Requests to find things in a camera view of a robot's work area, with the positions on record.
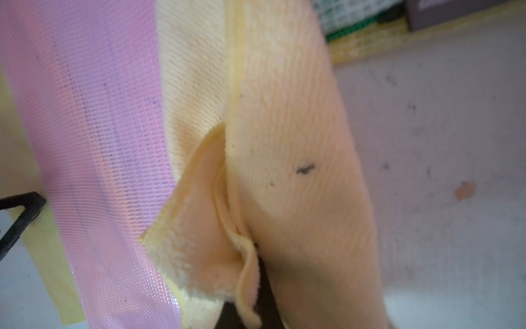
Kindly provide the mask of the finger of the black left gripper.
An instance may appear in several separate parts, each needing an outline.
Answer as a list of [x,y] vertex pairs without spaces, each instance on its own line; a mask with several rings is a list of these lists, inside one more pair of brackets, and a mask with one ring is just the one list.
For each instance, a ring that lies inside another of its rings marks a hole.
[[40,215],[46,203],[46,199],[35,191],[1,198],[1,210],[23,207],[23,211],[1,237],[0,260],[5,258],[26,228]]

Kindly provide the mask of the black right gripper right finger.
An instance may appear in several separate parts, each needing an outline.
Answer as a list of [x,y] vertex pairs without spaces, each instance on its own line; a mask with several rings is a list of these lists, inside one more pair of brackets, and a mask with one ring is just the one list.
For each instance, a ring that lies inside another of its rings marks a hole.
[[261,329],[285,329],[261,256],[258,257],[258,264],[260,268],[260,286],[255,311],[262,320]]

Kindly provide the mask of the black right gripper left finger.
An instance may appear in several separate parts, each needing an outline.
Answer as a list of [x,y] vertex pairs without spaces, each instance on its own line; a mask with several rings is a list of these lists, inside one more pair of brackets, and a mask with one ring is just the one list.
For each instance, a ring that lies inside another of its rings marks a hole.
[[246,329],[233,303],[223,304],[215,329]]

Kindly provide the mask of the yellow microfiber cloth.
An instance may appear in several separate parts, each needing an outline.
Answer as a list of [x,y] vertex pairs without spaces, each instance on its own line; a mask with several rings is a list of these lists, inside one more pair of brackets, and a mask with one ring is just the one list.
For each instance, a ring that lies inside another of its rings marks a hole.
[[309,1],[157,1],[164,134],[176,187],[142,234],[213,328],[261,328],[268,280],[287,328],[388,328],[378,234]]

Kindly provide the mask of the clear mesh document bag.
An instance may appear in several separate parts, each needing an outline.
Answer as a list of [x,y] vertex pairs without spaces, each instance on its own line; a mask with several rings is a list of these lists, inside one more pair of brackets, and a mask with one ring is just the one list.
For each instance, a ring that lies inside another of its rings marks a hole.
[[374,23],[388,23],[405,15],[404,1],[312,0],[327,42],[358,32]]

